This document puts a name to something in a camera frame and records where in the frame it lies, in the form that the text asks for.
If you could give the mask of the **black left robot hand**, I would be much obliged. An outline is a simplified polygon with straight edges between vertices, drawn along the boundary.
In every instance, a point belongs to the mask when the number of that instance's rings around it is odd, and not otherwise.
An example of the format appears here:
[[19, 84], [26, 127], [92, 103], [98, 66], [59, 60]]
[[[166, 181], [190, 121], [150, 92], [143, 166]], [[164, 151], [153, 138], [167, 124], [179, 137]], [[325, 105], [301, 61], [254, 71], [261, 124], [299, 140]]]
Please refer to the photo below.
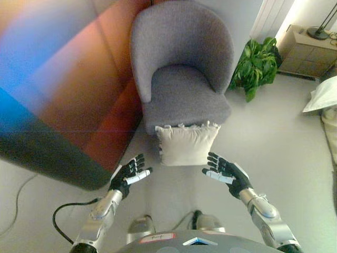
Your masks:
[[153, 172], [153, 168], [142, 169], [144, 167], [145, 158], [141, 153], [133, 157], [127, 164], [119, 165], [111, 177], [110, 190], [118, 190], [122, 193], [124, 200], [129, 192], [130, 185], [144, 179]]

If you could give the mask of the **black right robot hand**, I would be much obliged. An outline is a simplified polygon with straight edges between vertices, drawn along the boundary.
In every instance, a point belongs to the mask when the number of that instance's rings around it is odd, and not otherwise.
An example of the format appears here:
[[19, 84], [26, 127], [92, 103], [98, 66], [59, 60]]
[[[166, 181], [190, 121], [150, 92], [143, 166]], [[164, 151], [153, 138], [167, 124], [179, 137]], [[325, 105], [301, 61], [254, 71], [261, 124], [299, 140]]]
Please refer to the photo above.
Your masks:
[[208, 153], [207, 160], [210, 168], [203, 168], [202, 173], [225, 183], [233, 197], [239, 199], [242, 190], [253, 188], [248, 174], [238, 164], [231, 163], [213, 152]]

